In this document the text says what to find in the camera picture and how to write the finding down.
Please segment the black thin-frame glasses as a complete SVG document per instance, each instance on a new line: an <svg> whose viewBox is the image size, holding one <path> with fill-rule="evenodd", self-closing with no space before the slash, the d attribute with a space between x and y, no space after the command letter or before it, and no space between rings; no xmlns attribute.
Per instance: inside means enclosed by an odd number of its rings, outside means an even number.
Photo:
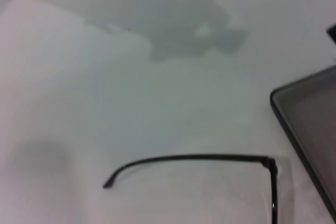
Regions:
<svg viewBox="0 0 336 224"><path fill-rule="evenodd" d="M243 155L243 154L184 154L184 155L169 155L157 156L137 161L132 161L120 166L116 169L107 181L102 185L102 188L112 188L117 177L121 172L128 168L138 165L158 162L170 161L220 161L220 162L246 162L246 163L260 163L265 169L270 172L271 183L271 224L278 224L278 167L276 161L270 156L261 155Z"/></svg>

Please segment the black glasses case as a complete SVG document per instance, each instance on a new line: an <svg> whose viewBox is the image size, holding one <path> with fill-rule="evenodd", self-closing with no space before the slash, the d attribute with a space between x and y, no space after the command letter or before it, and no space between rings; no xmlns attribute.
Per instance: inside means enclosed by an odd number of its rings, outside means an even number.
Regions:
<svg viewBox="0 0 336 224"><path fill-rule="evenodd" d="M274 89L270 105L325 205L336 213L336 63Z"/></svg>

